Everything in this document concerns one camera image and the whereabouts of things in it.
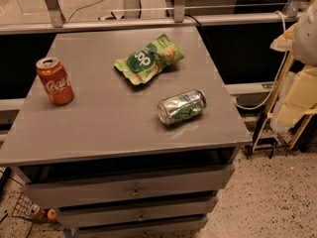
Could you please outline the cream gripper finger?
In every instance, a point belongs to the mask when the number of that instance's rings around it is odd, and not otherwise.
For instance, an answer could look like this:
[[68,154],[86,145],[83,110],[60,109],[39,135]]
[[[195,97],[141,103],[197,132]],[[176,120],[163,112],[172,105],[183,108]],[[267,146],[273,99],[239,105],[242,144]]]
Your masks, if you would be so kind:
[[306,66],[295,75],[276,119],[284,126],[293,126],[316,103],[317,67]]
[[278,52],[291,51],[296,27],[297,24],[290,26],[283,34],[272,41],[270,48]]

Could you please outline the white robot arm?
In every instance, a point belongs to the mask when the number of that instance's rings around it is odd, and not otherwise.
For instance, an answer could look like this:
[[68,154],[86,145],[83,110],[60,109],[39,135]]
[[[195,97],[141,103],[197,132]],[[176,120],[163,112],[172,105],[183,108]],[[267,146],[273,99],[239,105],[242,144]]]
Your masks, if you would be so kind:
[[272,123],[290,128],[317,103],[317,1],[270,47],[279,52],[293,51],[294,59],[304,64],[273,111]]

